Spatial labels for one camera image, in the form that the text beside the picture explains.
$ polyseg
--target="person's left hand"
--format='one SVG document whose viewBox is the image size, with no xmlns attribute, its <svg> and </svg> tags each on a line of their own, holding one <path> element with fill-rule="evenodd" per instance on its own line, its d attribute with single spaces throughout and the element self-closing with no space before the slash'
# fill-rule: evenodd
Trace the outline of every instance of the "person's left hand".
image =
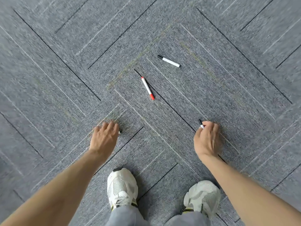
<svg viewBox="0 0 301 226">
<path fill-rule="evenodd" d="M 104 122 L 102 127 L 96 126 L 91 138 L 89 151 L 96 153 L 105 162 L 113 152 L 117 138 L 119 125 L 111 121 Z"/>
</svg>

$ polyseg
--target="white sneaker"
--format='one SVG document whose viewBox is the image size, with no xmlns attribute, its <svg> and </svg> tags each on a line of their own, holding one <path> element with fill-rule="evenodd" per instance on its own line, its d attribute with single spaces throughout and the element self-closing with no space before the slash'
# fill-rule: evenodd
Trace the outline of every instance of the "white sneaker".
<svg viewBox="0 0 301 226">
<path fill-rule="evenodd" d="M 126 168 L 117 168 L 110 173 L 107 193 L 111 210 L 124 205 L 137 207 L 137 182 L 132 173 Z"/>
<path fill-rule="evenodd" d="M 184 197 L 185 212 L 199 211 L 209 220 L 217 212 L 221 199 L 221 191 L 212 182 L 204 180 L 194 184 Z"/>
</svg>

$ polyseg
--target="marker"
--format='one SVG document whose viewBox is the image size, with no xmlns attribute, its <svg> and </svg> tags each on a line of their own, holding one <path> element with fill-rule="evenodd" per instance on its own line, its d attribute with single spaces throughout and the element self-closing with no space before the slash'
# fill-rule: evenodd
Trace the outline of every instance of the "marker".
<svg viewBox="0 0 301 226">
<path fill-rule="evenodd" d="M 203 125 L 203 122 L 201 121 L 201 119 L 199 119 L 199 123 L 200 123 L 200 128 L 204 129 L 204 125 Z"/>
<path fill-rule="evenodd" d="M 146 88 L 146 90 L 148 91 L 148 94 L 150 95 L 150 98 L 151 98 L 152 100 L 155 100 L 155 98 L 153 97 L 153 94 L 151 93 L 151 91 L 150 91 L 150 89 L 149 89 L 149 87 L 148 87 L 148 84 L 146 83 L 144 77 L 141 77 L 141 80 L 143 81 L 143 84 L 145 85 L 145 88 Z"/>
<path fill-rule="evenodd" d="M 169 60 L 169 59 L 167 59 L 167 58 L 164 58 L 164 57 L 161 56 L 161 55 L 158 55 L 158 58 L 160 58 L 160 59 L 162 59 L 163 61 L 168 62 L 168 63 L 170 63 L 170 64 L 172 64 L 172 65 L 174 65 L 174 66 L 176 66 L 176 67 L 180 67 L 180 65 L 179 65 L 178 63 L 175 63 L 175 62 L 173 62 L 173 61 L 171 61 L 171 60 Z"/>
</svg>

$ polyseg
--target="gray pants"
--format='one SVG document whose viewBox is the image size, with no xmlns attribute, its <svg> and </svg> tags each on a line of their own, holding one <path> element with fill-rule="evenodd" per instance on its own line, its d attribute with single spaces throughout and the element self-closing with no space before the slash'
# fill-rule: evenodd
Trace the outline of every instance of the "gray pants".
<svg viewBox="0 0 301 226">
<path fill-rule="evenodd" d="M 143 219 L 139 210 L 131 205 L 114 209 L 106 226 L 150 226 Z M 177 215 L 168 220 L 165 226 L 210 226 L 208 217 L 200 212 L 189 212 Z"/>
</svg>

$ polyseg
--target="person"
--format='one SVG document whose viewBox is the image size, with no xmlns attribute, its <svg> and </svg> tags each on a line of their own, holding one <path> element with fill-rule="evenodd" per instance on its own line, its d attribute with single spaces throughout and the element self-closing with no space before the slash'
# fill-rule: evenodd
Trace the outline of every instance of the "person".
<svg viewBox="0 0 301 226">
<path fill-rule="evenodd" d="M 299 211 L 219 158 L 219 126 L 210 121 L 203 124 L 204 129 L 198 129 L 194 136 L 195 152 L 228 195 L 241 220 L 246 225 L 301 225 Z M 89 150 L 37 191 L 1 226 L 68 225 L 94 173 L 115 148 L 118 131 L 119 126 L 114 122 L 97 126 Z M 118 168 L 111 172 L 107 193 L 112 213 L 106 226 L 149 226 L 137 209 L 138 187 L 129 170 Z M 220 197 L 220 190 L 212 182 L 198 182 L 184 197 L 185 211 L 166 225 L 210 225 Z"/>
</svg>

